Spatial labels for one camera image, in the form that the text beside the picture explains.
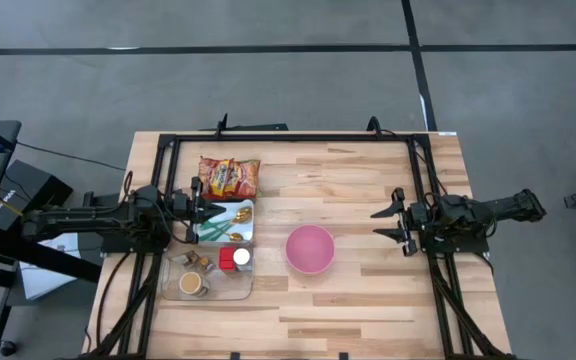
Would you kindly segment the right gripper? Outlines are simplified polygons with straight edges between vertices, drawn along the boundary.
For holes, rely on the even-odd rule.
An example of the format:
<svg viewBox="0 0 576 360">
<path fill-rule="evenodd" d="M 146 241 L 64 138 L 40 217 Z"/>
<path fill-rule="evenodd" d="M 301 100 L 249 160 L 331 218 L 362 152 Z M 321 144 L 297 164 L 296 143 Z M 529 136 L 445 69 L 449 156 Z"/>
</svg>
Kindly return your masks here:
<svg viewBox="0 0 576 360">
<path fill-rule="evenodd" d="M 383 235 L 403 245 L 402 251 L 405 257 L 417 253 L 417 243 L 412 239 L 413 231 L 423 231 L 429 222 L 429 212 L 425 202 L 416 202 L 408 207 L 404 206 L 404 190 L 397 187 L 391 194 L 391 204 L 384 210 L 371 215 L 371 218 L 388 218 L 395 214 L 399 217 L 398 228 L 374 229 L 373 232 Z"/>
</svg>

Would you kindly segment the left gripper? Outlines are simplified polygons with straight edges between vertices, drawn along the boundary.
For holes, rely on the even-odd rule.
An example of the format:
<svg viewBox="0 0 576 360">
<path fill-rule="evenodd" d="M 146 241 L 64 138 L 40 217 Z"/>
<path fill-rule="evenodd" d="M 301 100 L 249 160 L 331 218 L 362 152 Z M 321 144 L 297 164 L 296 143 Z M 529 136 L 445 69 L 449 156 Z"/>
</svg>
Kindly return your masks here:
<svg viewBox="0 0 576 360">
<path fill-rule="evenodd" d="M 185 227 L 185 237 L 181 240 L 182 243 L 192 244 L 197 242 L 196 235 L 193 230 L 193 225 L 198 223 L 199 220 L 208 221 L 209 219 L 220 215 L 221 212 L 226 211 L 226 208 L 223 206 L 208 200 L 205 200 L 201 203 L 202 188 L 203 183 L 201 182 L 200 178 L 197 176 L 193 177 L 191 179 L 190 194 L 187 194 L 192 202 L 192 205 L 189 208 L 188 220 L 178 219 L 172 214 L 172 218 Z"/>
</svg>

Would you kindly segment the dark red ramen packet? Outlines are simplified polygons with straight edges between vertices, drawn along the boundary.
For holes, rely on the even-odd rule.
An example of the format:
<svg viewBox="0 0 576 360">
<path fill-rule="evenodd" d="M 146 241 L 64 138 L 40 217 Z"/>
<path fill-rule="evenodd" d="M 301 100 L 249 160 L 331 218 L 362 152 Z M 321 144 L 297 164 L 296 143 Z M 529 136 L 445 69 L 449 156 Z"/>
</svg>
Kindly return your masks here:
<svg viewBox="0 0 576 360">
<path fill-rule="evenodd" d="M 202 196 L 212 200 L 246 199 L 239 194 L 240 163 L 234 159 L 201 158 L 198 176 L 203 183 Z"/>
</svg>

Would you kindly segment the small glass spice jar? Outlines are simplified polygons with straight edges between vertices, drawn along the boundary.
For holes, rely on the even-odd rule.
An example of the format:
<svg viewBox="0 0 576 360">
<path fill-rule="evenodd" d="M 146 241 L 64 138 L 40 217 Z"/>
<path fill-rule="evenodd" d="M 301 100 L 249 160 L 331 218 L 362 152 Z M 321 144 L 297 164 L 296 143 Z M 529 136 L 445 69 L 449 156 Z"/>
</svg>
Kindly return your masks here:
<svg viewBox="0 0 576 360">
<path fill-rule="evenodd" d="M 214 269 L 214 263 L 208 256 L 199 255 L 195 251 L 187 251 L 181 255 L 183 265 L 187 269 L 207 274 Z"/>
</svg>

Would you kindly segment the glass jar white lid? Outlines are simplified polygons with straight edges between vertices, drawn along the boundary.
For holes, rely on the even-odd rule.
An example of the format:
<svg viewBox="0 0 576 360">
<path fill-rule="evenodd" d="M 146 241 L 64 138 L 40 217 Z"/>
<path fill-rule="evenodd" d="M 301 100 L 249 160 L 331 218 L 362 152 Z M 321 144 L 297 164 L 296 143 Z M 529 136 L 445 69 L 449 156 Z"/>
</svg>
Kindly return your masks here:
<svg viewBox="0 0 576 360">
<path fill-rule="evenodd" d="M 238 248 L 233 254 L 233 261 L 239 271 L 251 271 L 253 260 L 251 252 L 247 248 Z"/>
</svg>

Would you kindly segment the seasoning jar white label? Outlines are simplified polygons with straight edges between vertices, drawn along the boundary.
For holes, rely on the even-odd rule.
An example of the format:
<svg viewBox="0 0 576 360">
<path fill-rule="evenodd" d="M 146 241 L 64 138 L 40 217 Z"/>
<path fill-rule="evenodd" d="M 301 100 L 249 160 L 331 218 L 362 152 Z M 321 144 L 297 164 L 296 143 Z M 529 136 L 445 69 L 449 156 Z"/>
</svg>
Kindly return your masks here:
<svg viewBox="0 0 576 360">
<path fill-rule="evenodd" d="M 186 272 L 179 280 L 179 290 L 188 296 L 202 297 L 210 291 L 210 285 L 203 275 L 197 272 Z"/>
</svg>

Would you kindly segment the white plastic bin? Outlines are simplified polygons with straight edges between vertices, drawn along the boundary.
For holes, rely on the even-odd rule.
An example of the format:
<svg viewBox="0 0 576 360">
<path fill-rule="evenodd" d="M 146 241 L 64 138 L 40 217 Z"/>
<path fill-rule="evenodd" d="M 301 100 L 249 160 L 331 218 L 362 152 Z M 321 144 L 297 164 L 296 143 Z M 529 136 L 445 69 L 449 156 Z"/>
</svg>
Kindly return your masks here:
<svg viewBox="0 0 576 360">
<path fill-rule="evenodd" d="M 244 237 L 244 241 L 242 241 L 242 242 L 200 242 L 199 238 L 202 235 L 206 235 L 206 234 L 209 234 L 211 232 L 214 232 L 213 230 L 201 230 L 200 226 L 203 225 L 204 223 L 206 223 L 206 222 L 204 222 L 201 224 L 195 224 L 193 226 L 194 233 L 197 235 L 197 244 L 200 246 L 215 247 L 215 246 L 222 246 L 222 245 L 233 244 L 233 243 L 249 243 L 252 240 L 253 232 L 254 232 L 254 202 L 249 200 L 249 199 L 246 199 L 246 200 L 243 200 L 240 202 L 217 202 L 217 204 L 226 208 L 226 211 L 221 213 L 218 216 L 215 216 L 215 217 L 209 219 L 206 222 L 228 220 L 228 219 L 231 219 L 236 214 L 236 212 L 239 208 L 246 207 L 246 206 L 251 206 L 253 208 L 253 218 L 249 222 L 244 223 L 244 224 L 234 225 L 226 232 L 226 233 L 239 233 Z"/>
</svg>

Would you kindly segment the clear plastic bin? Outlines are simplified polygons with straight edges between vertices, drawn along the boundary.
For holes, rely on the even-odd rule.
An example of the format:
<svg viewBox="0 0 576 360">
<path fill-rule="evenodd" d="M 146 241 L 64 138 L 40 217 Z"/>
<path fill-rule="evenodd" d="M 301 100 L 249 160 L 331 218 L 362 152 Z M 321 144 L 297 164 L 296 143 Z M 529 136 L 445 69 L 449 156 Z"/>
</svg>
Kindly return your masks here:
<svg viewBox="0 0 576 360">
<path fill-rule="evenodd" d="M 204 273 L 200 265 L 186 262 L 186 253 L 193 251 L 200 258 L 207 257 L 212 266 Z M 242 269 L 235 267 L 234 272 L 224 272 L 218 265 L 218 247 L 199 247 L 178 244 L 168 251 L 162 260 L 159 292 L 170 301 L 236 301 L 246 299 L 253 288 L 254 265 Z M 180 281 L 188 272 L 197 272 L 207 282 L 206 294 L 197 296 L 186 294 L 181 290 Z"/>
</svg>

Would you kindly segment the pink bowl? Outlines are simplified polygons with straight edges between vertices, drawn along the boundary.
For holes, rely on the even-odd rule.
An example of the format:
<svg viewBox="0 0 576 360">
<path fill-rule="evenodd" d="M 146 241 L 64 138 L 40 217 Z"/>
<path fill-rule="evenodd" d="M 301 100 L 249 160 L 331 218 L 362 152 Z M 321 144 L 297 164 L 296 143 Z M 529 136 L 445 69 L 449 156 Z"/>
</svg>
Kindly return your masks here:
<svg viewBox="0 0 576 360">
<path fill-rule="evenodd" d="M 294 270 L 305 275 L 318 275 L 325 272 L 334 260 L 334 237 L 321 226 L 299 226 L 286 239 L 285 256 Z"/>
</svg>

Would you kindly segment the black box white print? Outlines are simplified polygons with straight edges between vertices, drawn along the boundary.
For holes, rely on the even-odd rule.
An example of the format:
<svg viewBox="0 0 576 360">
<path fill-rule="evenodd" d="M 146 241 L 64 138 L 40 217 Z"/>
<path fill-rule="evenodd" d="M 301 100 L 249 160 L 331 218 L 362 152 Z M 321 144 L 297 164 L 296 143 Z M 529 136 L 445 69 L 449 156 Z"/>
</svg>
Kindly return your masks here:
<svg viewBox="0 0 576 360">
<path fill-rule="evenodd" d="M 11 208 L 26 213 L 44 205 L 61 206 L 73 189 L 56 176 L 30 164 L 15 160 L 0 183 L 0 229 L 15 228 L 20 216 Z"/>
</svg>

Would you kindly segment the white paper sheet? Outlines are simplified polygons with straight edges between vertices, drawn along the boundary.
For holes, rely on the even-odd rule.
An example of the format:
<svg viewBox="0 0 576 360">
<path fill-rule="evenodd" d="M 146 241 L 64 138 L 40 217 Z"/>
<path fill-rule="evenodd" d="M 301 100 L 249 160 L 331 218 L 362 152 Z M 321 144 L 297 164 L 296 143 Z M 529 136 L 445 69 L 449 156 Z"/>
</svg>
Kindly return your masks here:
<svg viewBox="0 0 576 360">
<path fill-rule="evenodd" d="M 76 233 L 62 234 L 54 239 L 40 241 L 39 244 L 81 258 Z M 26 300 L 36 300 L 75 280 L 72 276 L 49 271 L 25 262 L 20 263 L 20 270 Z"/>
</svg>

